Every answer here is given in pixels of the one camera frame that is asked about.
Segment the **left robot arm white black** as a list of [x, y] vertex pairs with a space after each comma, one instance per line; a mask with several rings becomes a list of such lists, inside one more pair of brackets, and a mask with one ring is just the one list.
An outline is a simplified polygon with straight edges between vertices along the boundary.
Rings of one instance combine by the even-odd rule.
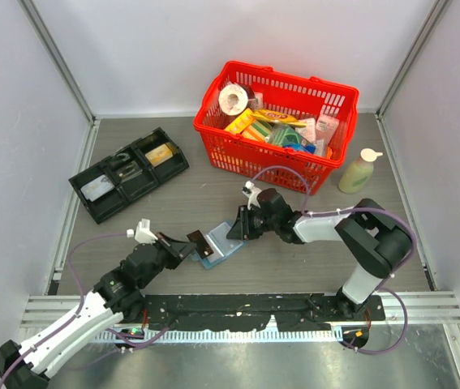
[[163, 270], [175, 269], [196, 250], [159, 233], [140, 243], [119, 266], [105, 273], [76, 307], [33, 337], [0, 347], [0, 388], [47, 388], [50, 379], [98, 333], [137, 321], [145, 308], [141, 293]]

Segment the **blue leather card holder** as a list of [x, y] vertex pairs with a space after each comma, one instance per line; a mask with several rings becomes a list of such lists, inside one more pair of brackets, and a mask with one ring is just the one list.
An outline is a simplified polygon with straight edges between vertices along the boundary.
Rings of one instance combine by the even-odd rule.
[[231, 223], [225, 220], [208, 233], [203, 233], [210, 246], [213, 248], [214, 253], [206, 259], [200, 259], [196, 252], [194, 252], [189, 256], [189, 258], [194, 262], [200, 263], [207, 270], [228, 259], [245, 244], [244, 241], [229, 240], [226, 238], [226, 234], [230, 230], [230, 227]]

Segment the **dark brown credit card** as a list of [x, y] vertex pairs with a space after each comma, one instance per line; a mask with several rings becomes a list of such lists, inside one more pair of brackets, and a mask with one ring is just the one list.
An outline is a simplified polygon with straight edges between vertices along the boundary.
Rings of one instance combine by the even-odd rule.
[[187, 238], [190, 242], [196, 244], [196, 254], [200, 259], [206, 259], [214, 253], [213, 248], [200, 230], [189, 233]]

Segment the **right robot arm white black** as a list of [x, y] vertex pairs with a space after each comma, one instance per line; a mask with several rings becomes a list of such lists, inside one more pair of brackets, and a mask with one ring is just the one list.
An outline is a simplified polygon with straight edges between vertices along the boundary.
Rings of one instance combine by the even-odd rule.
[[226, 237], [250, 241], [273, 232], [286, 243], [302, 245], [340, 241], [357, 261], [338, 290], [336, 308], [347, 320], [358, 318], [369, 297], [409, 259], [416, 239], [407, 224], [372, 199], [331, 212], [296, 211], [274, 189], [243, 193], [248, 203], [239, 207]]

